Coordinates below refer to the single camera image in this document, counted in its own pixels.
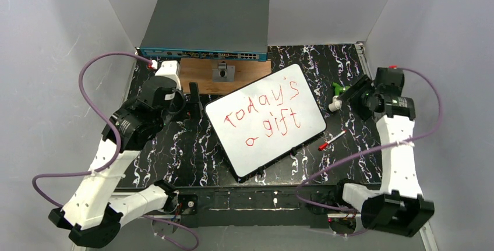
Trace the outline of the white marker pen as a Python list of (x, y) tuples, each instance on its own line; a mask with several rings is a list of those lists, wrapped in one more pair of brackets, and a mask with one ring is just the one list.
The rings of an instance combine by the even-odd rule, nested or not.
[(325, 141), (324, 143), (328, 143), (329, 145), (331, 145), (332, 143), (334, 143), (337, 139), (339, 139), (340, 137), (344, 136), (346, 134), (346, 130), (342, 130), (340, 133), (338, 133), (337, 135), (335, 135), (334, 137), (332, 137), (331, 139)]

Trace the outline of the white whiteboard black frame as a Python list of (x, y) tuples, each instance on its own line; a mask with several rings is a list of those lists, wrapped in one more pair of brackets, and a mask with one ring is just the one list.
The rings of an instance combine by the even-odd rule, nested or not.
[(327, 128), (298, 64), (209, 102), (204, 111), (239, 178), (257, 172)]

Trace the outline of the red marker cap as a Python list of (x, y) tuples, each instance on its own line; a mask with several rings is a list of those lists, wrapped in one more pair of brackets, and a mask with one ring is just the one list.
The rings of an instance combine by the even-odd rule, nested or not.
[(318, 147), (318, 150), (319, 151), (323, 151), (324, 149), (326, 149), (328, 147), (328, 145), (329, 145), (328, 143), (324, 143), (324, 144), (322, 144), (321, 146)]

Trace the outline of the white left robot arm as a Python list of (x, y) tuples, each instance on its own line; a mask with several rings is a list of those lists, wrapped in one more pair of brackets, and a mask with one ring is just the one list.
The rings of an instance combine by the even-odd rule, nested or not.
[(153, 76), (140, 94), (123, 102), (108, 119), (97, 152), (70, 200), (49, 213), (49, 220), (69, 230), (69, 239), (84, 248), (103, 248), (131, 221), (155, 210), (178, 209), (179, 192), (155, 181), (124, 199), (111, 201), (117, 184), (147, 142), (185, 109), (177, 76)]

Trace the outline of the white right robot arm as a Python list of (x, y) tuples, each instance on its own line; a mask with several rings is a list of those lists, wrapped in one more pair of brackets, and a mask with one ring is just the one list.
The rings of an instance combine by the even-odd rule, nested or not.
[(339, 181), (333, 193), (334, 205), (296, 197), (312, 206), (326, 210), (339, 210), (346, 215), (359, 213), (363, 229), (412, 237), (430, 220), (435, 205), (426, 200), (418, 182), (414, 158), (414, 141), (436, 132), (442, 122), (439, 109), (437, 123), (429, 132), (414, 136), (417, 117), (413, 99), (402, 95), (404, 69), (396, 66), (379, 67), (371, 79), (362, 76), (349, 87), (335, 85), (335, 95), (329, 105), (331, 112), (347, 102), (363, 120), (379, 114), (376, 128), (380, 145), (352, 154), (317, 172), (330, 171), (360, 156), (380, 152), (382, 155), (382, 182), (379, 190), (350, 179)]

